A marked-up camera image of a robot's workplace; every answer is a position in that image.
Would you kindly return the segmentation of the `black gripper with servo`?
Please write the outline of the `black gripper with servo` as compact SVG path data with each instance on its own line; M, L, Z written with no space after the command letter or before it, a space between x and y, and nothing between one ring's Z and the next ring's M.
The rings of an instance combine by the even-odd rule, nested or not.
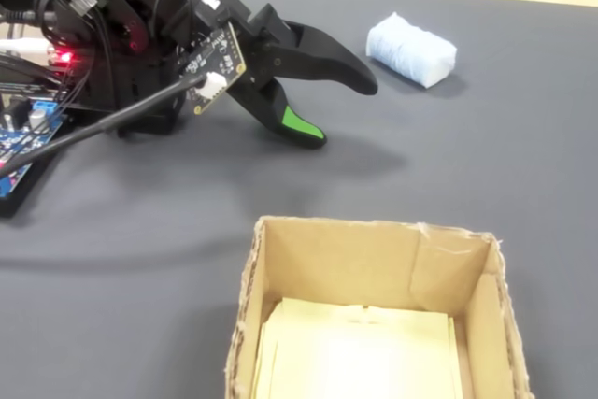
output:
M254 119L295 146L319 149L321 128L300 117L275 78L329 80L363 95L378 91L371 69L332 36L282 20L271 5L252 14L240 0L192 0L192 72L207 73Z

